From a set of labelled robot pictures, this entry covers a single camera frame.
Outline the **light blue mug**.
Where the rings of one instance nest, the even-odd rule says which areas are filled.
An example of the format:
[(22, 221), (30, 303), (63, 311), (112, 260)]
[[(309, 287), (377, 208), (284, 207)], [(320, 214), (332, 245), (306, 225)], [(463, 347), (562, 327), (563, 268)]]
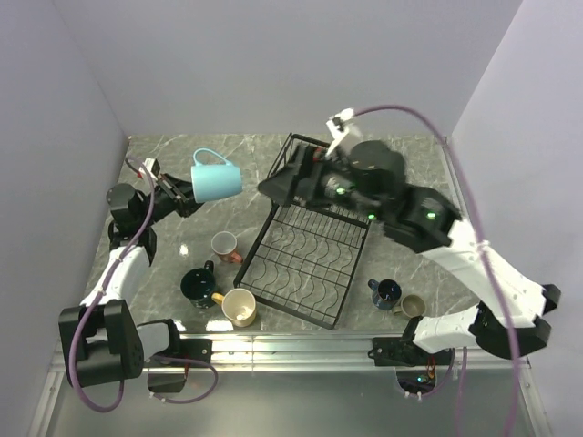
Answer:
[[(209, 153), (219, 158), (221, 164), (203, 164), (198, 154)], [(194, 165), (190, 169), (193, 195), (197, 203), (222, 200), (239, 195), (243, 191), (240, 168), (224, 156), (209, 148), (199, 148), (192, 155)]]

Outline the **pink mug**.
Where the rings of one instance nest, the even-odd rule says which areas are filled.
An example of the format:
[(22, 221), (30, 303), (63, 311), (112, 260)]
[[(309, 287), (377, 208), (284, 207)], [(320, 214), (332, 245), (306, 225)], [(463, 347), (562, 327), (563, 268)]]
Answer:
[(228, 231), (216, 233), (211, 239), (211, 249), (223, 262), (241, 264), (243, 257), (238, 252), (237, 237)]

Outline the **black wire dish rack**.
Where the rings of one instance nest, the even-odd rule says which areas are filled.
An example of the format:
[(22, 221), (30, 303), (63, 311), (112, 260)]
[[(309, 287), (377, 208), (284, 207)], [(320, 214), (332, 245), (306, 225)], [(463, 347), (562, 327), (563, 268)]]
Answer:
[(335, 327), (371, 220), (345, 208), (293, 202), (270, 211), (233, 280), (273, 309), (321, 328)]

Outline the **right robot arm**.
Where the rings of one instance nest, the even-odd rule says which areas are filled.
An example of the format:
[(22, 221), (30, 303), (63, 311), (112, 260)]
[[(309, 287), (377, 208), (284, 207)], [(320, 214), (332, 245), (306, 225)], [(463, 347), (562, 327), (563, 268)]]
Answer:
[(560, 289), (521, 274), (476, 235), (447, 197), (408, 183), (405, 171), (404, 156), (380, 140), (350, 151), (299, 145), (258, 190), (280, 206), (339, 206), (377, 220), (388, 239), (435, 262), (478, 297), (467, 310), (412, 317), (388, 351), (394, 364), (414, 366), (462, 347), (507, 360), (546, 348), (551, 326), (544, 316), (557, 308)]

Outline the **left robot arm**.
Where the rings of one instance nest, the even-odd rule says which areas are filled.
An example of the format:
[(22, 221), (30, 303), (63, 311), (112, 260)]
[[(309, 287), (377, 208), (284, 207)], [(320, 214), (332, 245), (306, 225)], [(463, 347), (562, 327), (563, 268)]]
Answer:
[(145, 194), (118, 183), (107, 195), (109, 260), (96, 287), (76, 307), (61, 311), (58, 328), (66, 373), (72, 386), (85, 388), (137, 378), (146, 360), (180, 361), (184, 345), (171, 319), (137, 324), (129, 303), (157, 250), (154, 224), (171, 213), (183, 218), (200, 207), (191, 184), (161, 174)]

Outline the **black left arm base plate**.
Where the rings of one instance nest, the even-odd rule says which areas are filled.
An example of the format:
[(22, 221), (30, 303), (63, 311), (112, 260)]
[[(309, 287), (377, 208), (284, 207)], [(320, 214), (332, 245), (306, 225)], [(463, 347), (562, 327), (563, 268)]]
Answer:
[(180, 339), (176, 345), (170, 345), (165, 350), (156, 352), (145, 361), (147, 367), (190, 367), (193, 361), (210, 363), (212, 340)]

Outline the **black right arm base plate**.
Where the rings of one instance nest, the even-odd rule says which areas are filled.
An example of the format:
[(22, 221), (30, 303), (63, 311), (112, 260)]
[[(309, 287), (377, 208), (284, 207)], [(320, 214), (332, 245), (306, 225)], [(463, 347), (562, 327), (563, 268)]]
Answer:
[(368, 358), (376, 367), (419, 367), (427, 364), (449, 365), (454, 358), (452, 350), (429, 353), (409, 340), (396, 337), (375, 337)]

